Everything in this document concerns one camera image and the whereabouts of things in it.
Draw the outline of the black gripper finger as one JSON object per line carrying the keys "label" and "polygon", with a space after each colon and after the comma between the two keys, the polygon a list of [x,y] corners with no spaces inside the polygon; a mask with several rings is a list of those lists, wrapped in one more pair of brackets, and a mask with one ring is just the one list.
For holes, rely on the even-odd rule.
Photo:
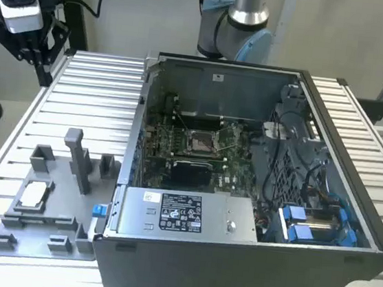
{"label": "black gripper finger", "polygon": [[25,39],[21,34],[12,34],[0,19],[0,44],[18,61],[25,59]]}
{"label": "black gripper finger", "polygon": [[58,19],[49,19],[39,32],[35,49],[35,70],[39,85],[50,86],[50,69],[69,37],[69,26]]}

